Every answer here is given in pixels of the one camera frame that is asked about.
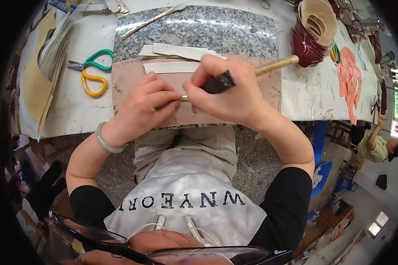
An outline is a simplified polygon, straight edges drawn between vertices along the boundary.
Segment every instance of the hair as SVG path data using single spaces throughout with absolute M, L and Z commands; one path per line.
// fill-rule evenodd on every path
M 389 156 L 388 156 L 389 162 L 391 162 L 397 156 L 398 156 L 398 144 L 395 146 L 395 149 L 393 150 L 393 153 L 389 154 Z

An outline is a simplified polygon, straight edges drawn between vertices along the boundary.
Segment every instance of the wooden handle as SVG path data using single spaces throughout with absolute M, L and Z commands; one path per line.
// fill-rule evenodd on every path
M 297 64 L 298 62 L 299 62 L 299 58 L 296 55 L 278 59 L 278 60 L 272 61 L 268 64 L 259 66 L 257 69 L 255 69 L 255 75 L 260 76 L 260 75 L 265 74 L 266 72 L 270 72 L 270 71 L 285 67 L 290 64 Z

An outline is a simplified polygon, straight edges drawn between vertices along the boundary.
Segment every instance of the scissors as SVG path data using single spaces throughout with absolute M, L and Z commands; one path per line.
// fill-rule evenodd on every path
M 337 64 L 340 64 L 341 60 L 340 60 L 340 51 L 337 48 L 336 43 L 334 44 L 334 46 L 330 49 L 330 57 L 332 58 L 332 60 L 334 62 L 336 62 Z
M 112 64 L 109 67 L 106 67 L 106 66 L 100 65 L 100 64 L 96 63 L 95 61 L 93 61 L 94 58 L 96 58 L 98 56 L 101 56 L 104 53 L 110 55 L 111 58 L 113 59 L 113 57 L 114 57 L 113 52 L 111 50 L 103 49 L 103 50 L 99 50 L 98 52 L 96 52 L 95 54 L 93 54 L 92 56 L 87 58 L 87 60 L 83 64 L 79 63 L 79 62 L 76 62 L 76 61 L 68 61 L 69 62 L 68 68 L 73 69 L 73 70 L 77 70 L 77 71 L 81 71 L 81 74 L 82 74 L 81 82 L 83 82 L 84 90 L 86 91 L 86 93 L 88 95 L 90 95 L 92 97 L 98 97 L 98 96 L 102 95 L 105 92 L 105 90 L 106 90 L 106 88 L 108 86 L 108 82 L 106 81 L 105 78 L 103 78 L 101 76 L 88 75 L 86 73 L 85 67 L 89 66 L 89 65 L 92 65 L 92 66 L 94 66 L 94 67 L 96 67 L 96 68 L 98 68 L 100 70 L 103 70 L 103 71 L 111 70 L 112 69 Z M 87 87 L 86 79 L 102 82 L 103 83 L 102 89 L 99 92 L 91 92 L 90 89 Z

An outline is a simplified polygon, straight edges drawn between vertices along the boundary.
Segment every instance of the green-handled scissors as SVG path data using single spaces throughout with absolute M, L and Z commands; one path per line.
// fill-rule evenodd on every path
M 88 65 L 92 65 L 92 66 L 94 66 L 100 70 L 103 70 L 103 71 L 111 70 L 112 64 L 109 67 L 106 67 L 106 66 L 103 66 L 103 65 L 98 64 L 95 61 L 93 61 L 97 56 L 101 56 L 104 53 L 110 55 L 111 58 L 113 59 L 113 56 L 114 56 L 113 52 L 111 50 L 103 49 L 103 50 L 99 50 L 98 52 L 96 52 L 95 54 L 93 54 L 92 56 L 87 58 L 87 60 L 83 64 L 76 62 L 76 61 L 68 61 L 69 62 L 68 68 L 77 70 L 77 71 L 81 71 L 81 74 L 82 74 L 81 82 L 83 83 L 84 90 L 86 91 L 87 94 L 89 94 L 92 97 L 98 97 L 98 96 L 102 95 L 108 86 L 108 82 L 103 77 L 88 75 L 85 71 L 85 67 Z M 103 83 L 102 89 L 99 92 L 95 92 L 95 93 L 91 92 L 90 89 L 87 87 L 86 79 L 94 80 L 94 81 L 101 81 Z

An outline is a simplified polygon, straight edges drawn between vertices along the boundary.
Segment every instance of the eyeglasses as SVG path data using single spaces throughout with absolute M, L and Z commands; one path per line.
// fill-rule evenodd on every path
M 81 243 L 110 252 L 113 257 L 126 257 L 140 264 L 282 265 L 293 259 L 292 251 L 270 252 L 255 246 L 169 248 L 143 254 L 125 246 L 128 239 L 121 235 L 83 224 L 53 211 L 49 211 L 49 220 L 51 227 L 57 227 Z

